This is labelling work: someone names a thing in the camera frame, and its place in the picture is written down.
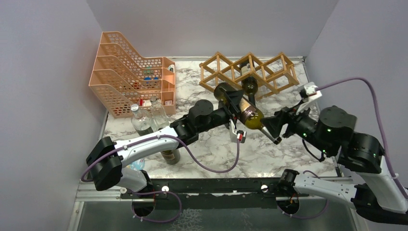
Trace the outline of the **green wine bottle back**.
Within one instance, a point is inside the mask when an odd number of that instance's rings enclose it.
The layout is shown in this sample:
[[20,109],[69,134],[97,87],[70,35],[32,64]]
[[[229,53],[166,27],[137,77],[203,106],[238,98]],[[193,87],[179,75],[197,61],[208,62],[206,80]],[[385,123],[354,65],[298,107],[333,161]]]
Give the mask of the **green wine bottle back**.
[[[251,71],[249,60],[244,61],[239,65],[241,75],[247,74]],[[248,97],[250,103],[256,106],[255,94],[258,92],[257,80],[253,76],[248,76],[241,81],[242,88],[245,95]]]

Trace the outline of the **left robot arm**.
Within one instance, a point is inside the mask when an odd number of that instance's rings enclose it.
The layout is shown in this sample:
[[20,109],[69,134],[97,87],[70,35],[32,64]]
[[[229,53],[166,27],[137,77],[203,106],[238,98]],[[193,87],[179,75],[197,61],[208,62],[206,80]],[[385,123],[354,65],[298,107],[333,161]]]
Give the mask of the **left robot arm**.
[[116,142],[109,137],[100,139],[86,158],[87,168],[81,180],[93,182],[98,191],[118,186],[133,191],[138,197],[148,196],[152,183],[146,171],[127,166],[152,154],[186,148],[198,140],[200,133],[222,125],[227,126],[231,142],[239,145],[246,136],[244,131],[236,129],[242,99],[242,90],[221,90],[216,110],[208,100],[199,100],[188,114],[157,132]]

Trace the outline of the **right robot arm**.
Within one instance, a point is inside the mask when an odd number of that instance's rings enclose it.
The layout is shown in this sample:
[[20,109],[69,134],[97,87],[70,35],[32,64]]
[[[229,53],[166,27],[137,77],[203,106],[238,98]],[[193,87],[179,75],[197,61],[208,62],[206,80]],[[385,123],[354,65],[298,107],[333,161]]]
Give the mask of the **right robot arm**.
[[357,118],[337,106],[323,109],[318,120],[299,107],[283,108],[261,119],[273,137],[298,135],[325,156],[359,174],[364,184],[344,184],[284,170],[277,191],[285,196],[315,195],[347,205],[363,218],[407,225],[408,201],[397,187],[386,164],[385,150],[377,138],[355,132]]

